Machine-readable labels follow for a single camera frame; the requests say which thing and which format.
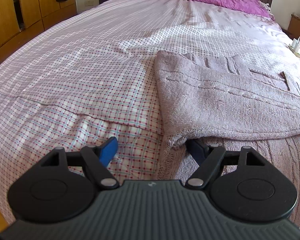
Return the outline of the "pink knitted cardigan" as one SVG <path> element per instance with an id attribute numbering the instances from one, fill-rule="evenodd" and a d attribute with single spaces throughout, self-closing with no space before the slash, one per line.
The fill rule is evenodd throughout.
<path id="1" fill-rule="evenodd" d="M 174 178 L 185 167 L 185 141 L 234 150 L 250 145 L 298 191 L 292 221 L 300 226 L 300 80 L 244 62 L 240 56 L 201 57 L 159 51 L 155 58 L 164 137 L 156 171 Z"/>

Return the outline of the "pink checkered bed sheet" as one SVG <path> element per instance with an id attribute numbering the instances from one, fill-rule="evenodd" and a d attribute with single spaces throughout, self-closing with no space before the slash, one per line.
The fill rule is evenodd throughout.
<path id="1" fill-rule="evenodd" d="M 0 65 L 0 211 L 10 185 L 57 146 L 76 151 L 115 136 L 109 169 L 152 179 L 164 136 L 154 59 L 158 51 L 239 55 L 300 82 L 300 59 L 279 25 L 202 2 L 111 0 L 63 21 Z"/>

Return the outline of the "wooden side cabinet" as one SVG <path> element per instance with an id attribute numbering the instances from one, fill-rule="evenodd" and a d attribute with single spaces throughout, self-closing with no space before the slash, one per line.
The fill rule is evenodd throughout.
<path id="1" fill-rule="evenodd" d="M 290 23 L 288 26 L 288 36 L 293 40 L 294 38 L 298 39 L 300 37 L 300 17 L 292 14 Z"/>

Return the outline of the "orange wooden wardrobe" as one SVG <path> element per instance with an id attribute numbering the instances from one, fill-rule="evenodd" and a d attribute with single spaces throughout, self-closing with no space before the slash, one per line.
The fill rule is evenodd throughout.
<path id="1" fill-rule="evenodd" d="M 76 14 L 76 0 L 0 0 L 0 64 L 42 32 Z"/>

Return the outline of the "wall power socket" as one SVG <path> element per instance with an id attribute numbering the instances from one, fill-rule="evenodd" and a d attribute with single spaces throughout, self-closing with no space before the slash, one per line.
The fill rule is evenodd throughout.
<path id="1" fill-rule="evenodd" d="M 90 1 L 90 0 L 85 1 L 85 3 L 84 3 L 85 7 L 92 7 L 93 5 L 94 5 L 94 1 Z"/>

